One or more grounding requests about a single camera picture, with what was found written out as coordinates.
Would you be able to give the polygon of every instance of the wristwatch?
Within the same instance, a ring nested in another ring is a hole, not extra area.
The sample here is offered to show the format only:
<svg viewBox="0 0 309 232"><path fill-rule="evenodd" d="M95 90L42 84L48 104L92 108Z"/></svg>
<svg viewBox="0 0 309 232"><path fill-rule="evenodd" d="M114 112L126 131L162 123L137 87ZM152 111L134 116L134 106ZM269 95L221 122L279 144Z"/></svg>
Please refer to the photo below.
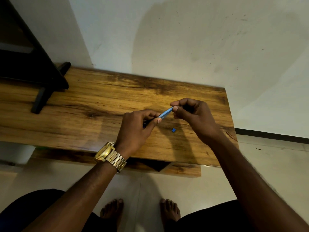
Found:
<svg viewBox="0 0 309 232"><path fill-rule="evenodd" d="M119 173L127 163L126 160L117 151L115 151L113 142L106 143L97 152L97 154L95 155L95 161L108 161L116 167L117 172Z"/></svg>

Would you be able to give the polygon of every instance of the black tv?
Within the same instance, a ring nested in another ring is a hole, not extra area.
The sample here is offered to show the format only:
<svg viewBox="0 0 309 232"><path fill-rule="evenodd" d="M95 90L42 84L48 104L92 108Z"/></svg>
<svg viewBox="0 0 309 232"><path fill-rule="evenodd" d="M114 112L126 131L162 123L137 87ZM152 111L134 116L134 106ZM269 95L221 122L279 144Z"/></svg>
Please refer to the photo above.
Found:
<svg viewBox="0 0 309 232"><path fill-rule="evenodd" d="M0 0L0 78L41 86L31 109L39 114L54 91L68 89L64 75L71 66L51 61L9 0Z"/></svg>

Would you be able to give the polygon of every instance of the wood grain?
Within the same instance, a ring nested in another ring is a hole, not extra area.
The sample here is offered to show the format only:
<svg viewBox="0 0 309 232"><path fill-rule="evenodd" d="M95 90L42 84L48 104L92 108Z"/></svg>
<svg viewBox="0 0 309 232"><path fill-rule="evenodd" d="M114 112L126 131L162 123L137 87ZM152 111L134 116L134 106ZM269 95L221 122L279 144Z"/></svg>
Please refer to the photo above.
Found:
<svg viewBox="0 0 309 232"><path fill-rule="evenodd" d="M97 152L116 140L123 113L147 108L163 112L170 102L190 97L208 103L222 131L238 147L223 88L78 68L69 69L66 79L69 89L54 92L39 115L30 113L37 88L0 83L0 141ZM219 166L190 125L172 114L133 157Z"/></svg>
<svg viewBox="0 0 309 232"><path fill-rule="evenodd" d="M59 160L64 162L73 162L79 164L90 164L95 165L94 161L95 153L91 152L80 152L80 151L69 151L60 149L47 149L47 148L35 148L31 158L45 159L45 160ZM165 175L175 175L184 177L200 177L201 167L194 164L183 164L183 163L172 163L172 166L165 168L163 171L155 171L151 167L140 162L138 158L129 158L128 163L125 166L127 170L142 171L148 173L161 173Z"/></svg>

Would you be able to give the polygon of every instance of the lower shelf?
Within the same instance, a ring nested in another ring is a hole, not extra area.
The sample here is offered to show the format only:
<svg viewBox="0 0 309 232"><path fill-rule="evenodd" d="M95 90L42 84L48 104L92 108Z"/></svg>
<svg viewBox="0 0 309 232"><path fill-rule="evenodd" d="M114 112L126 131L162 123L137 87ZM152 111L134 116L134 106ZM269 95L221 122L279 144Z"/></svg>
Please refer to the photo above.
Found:
<svg viewBox="0 0 309 232"><path fill-rule="evenodd" d="M95 153L93 152L35 148L31 158L70 161L75 163L94 165L94 156ZM129 158L125 169L192 178L201 176L201 167L199 165L183 164L177 162L169 163L164 161L145 160L139 158Z"/></svg>

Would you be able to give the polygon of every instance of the black pants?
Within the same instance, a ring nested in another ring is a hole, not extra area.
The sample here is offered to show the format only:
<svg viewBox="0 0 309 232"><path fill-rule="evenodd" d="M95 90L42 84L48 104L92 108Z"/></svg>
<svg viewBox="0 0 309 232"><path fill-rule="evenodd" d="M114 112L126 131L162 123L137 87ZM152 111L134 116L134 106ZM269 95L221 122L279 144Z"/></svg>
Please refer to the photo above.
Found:
<svg viewBox="0 0 309 232"><path fill-rule="evenodd" d="M20 232L64 194L51 189L26 194L0 213L0 232ZM116 232L116 221L102 219L94 213L89 216L83 231ZM178 222L166 224L165 231L253 231L237 200L216 205L184 216Z"/></svg>

